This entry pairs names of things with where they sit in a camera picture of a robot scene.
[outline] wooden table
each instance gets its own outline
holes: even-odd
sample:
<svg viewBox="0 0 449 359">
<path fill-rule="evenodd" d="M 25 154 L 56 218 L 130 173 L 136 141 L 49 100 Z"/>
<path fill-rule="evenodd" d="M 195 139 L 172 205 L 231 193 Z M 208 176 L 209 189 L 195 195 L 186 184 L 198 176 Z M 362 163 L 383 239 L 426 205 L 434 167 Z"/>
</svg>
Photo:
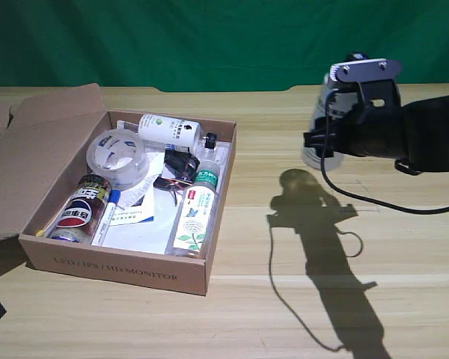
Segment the wooden table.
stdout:
<svg viewBox="0 0 449 359">
<path fill-rule="evenodd" d="M 48 90 L 0 88 L 0 100 L 15 105 Z M 449 85 L 400 90 L 407 103 L 449 94 Z M 0 359 L 449 358 L 449 213 L 407 215 L 351 200 L 304 166 L 302 133 L 318 91 L 104 88 L 108 108 L 237 121 L 209 294 L 35 271 L 16 242 L 2 242 Z M 392 161 L 347 157 L 329 176 L 403 206 L 449 204 L 449 174 L 408 177 Z M 359 238 L 364 250 L 352 257 Z"/>
</svg>

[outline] pen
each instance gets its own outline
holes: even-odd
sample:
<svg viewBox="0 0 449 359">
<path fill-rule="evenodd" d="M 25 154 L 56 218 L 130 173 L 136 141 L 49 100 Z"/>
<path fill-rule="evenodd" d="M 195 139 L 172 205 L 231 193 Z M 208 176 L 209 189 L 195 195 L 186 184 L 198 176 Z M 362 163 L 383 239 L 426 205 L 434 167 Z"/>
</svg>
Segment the pen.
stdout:
<svg viewBox="0 0 449 359">
<path fill-rule="evenodd" d="M 120 200 L 120 193 L 120 191 L 112 189 L 110 193 L 110 199 L 108 201 L 108 204 L 106 205 L 105 212 L 103 213 L 100 224 L 98 224 L 98 228 L 95 232 L 93 240 L 91 241 L 91 245 L 102 245 L 105 234 L 110 227 L 110 223 L 112 222 L 114 209 L 116 208 L 117 203 Z"/>
</svg>

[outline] cardboard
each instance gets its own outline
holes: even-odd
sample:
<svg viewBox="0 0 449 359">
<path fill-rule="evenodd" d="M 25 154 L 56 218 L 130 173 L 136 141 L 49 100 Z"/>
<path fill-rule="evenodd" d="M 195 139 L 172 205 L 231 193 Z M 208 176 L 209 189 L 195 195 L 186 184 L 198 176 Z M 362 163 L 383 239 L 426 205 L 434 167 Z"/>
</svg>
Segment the cardboard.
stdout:
<svg viewBox="0 0 449 359">
<path fill-rule="evenodd" d="M 198 121 L 229 141 L 213 237 L 204 259 L 171 257 L 34 236 L 89 173 L 86 149 L 117 120 L 138 123 L 144 112 L 107 111 L 96 84 L 57 90 L 23 101 L 0 135 L 0 238 L 19 235 L 33 266 L 78 277 L 206 295 L 236 146 L 236 123 Z"/>
</svg>

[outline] bottle cap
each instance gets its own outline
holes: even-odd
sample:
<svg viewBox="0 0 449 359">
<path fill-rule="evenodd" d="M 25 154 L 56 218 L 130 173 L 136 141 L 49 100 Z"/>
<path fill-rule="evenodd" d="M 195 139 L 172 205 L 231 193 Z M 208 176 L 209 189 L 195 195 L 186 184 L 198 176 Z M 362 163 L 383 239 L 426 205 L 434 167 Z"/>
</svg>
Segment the bottle cap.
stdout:
<svg viewBox="0 0 449 359">
<path fill-rule="evenodd" d="M 204 142 L 204 148 L 213 150 L 216 147 L 216 133 L 208 132 Z"/>
</svg>

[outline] white paper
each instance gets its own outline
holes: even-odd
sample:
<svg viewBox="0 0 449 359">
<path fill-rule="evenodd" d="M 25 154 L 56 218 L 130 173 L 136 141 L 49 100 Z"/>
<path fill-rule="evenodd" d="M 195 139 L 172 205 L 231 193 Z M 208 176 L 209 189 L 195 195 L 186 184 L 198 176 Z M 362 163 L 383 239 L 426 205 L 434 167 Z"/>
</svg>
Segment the white paper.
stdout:
<svg viewBox="0 0 449 359">
<path fill-rule="evenodd" d="M 123 224 L 140 223 L 152 221 L 154 215 L 154 192 L 150 187 L 145 196 L 140 198 L 133 206 L 127 210 L 116 208 L 110 226 L 120 226 Z"/>
<path fill-rule="evenodd" d="M 110 227 L 103 241 L 103 247 L 154 254 L 165 253 L 178 207 L 174 205 L 171 193 L 152 189 L 155 197 L 153 221 Z"/>
<path fill-rule="evenodd" d="M 165 151 L 147 148 L 147 157 L 150 167 L 146 177 L 135 187 L 121 192 L 120 200 L 117 204 L 118 211 L 127 211 L 131 206 L 146 195 L 148 190 L 153 189 L 153 183 L 163 172 L 165 162 Z M 146 202 L 146 205 L 153 208 L 153 201 Z"/>
</svg>

